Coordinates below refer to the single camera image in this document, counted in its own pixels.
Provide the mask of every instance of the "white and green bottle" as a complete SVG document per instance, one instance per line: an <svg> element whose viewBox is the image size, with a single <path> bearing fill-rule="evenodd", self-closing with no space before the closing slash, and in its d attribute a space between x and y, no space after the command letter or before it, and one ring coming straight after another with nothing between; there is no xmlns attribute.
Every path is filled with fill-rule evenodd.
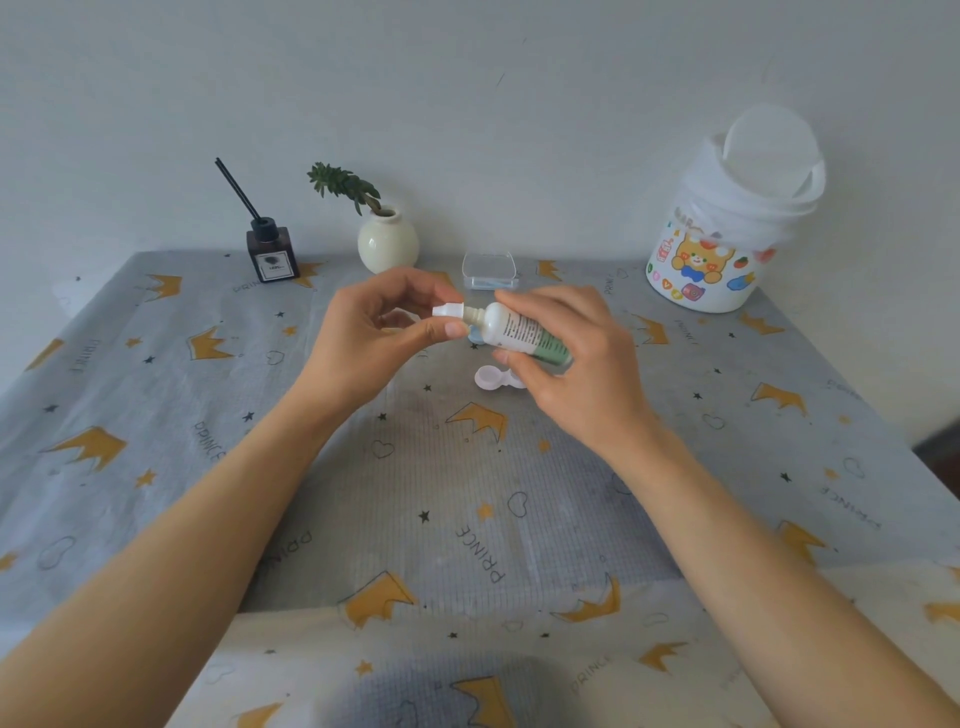
<svg viewBox="0 0 960 728"><path fill-rule="evenodd" d="M433 309L434 316L454 316L480 329L484 342L511 352L528 353L547 364L563 366L573 358L564 342L533 319L521 316L503 303L470 308L462 303L445 303Z"/></svg>

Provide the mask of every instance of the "transparent box lid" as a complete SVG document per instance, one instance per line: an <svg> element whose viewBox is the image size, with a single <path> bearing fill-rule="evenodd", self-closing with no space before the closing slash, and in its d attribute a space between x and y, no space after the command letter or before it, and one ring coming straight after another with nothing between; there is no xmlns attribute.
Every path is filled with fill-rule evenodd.
<svg viewBox="0 0 960 728"><path fill-rule="evenodd" d="M497 288L516 288L516 263L509 253L464 255L464 286L474 291L493 291Z"/></svg>

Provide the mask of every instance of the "white ceramic vase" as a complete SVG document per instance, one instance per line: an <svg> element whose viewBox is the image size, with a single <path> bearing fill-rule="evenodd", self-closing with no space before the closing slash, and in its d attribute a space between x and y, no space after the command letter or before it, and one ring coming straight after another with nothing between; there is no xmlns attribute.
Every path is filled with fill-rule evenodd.
<svg viewBox="0 0 960 728"><path fill-rule="evenodd" d="M394 207L384 205L380 209L392 214L376 215L368 211L367 222L357 235L360 259L374 273L383 273L398 265L413 265L420 255L417 231Z"/></svg>

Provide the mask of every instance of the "plant stem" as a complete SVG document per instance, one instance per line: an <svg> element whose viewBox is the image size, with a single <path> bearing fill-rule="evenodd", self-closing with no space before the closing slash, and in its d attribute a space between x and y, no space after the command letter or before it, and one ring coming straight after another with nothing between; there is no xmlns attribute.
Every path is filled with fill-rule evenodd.
<svg viewBox="0 0 960 728"><path fill-rule="evenodd" d="M370 206L370 209L373 210L374 215L380 214L380 203L376 200L375 197L371 197L366 192L364 192L363 199L367 202L367 205Z"/></svg>

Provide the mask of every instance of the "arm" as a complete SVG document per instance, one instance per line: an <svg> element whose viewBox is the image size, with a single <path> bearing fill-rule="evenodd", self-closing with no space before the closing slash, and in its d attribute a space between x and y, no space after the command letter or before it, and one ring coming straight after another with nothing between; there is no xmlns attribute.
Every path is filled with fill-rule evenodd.
<svg viewBox="0 0 960 728"><path fill-rule="evenodd" d="M162 726L233 619L257 560L330 435L430 344L460 301L394 269L337 293L297 382L241 443L0 663L0 726ZM382 331L397 327L400 333Z"/></svg>
<svg viewBox="0 0 960 728"><path fill-rule="evenodd" d="M594 289L497 298L559 336L574 363L551 376L524 354L495 356L630 486L781 724L960 725L960 708L936 683L660 425L633 339Z"/></svg>

